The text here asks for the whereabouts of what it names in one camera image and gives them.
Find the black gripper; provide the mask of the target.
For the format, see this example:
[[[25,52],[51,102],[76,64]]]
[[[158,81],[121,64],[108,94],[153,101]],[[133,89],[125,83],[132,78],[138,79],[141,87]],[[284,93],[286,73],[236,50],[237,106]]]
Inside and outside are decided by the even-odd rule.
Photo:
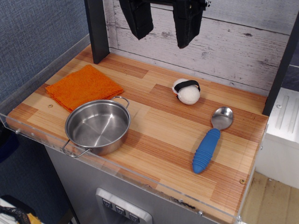
[[[173,5],[173,18],[178,47],[185,48],[199,34],[203,10],[210,7],[210,0],[120,0],[122,12],[132,34],[144,38],[154,28],[150,3]]]

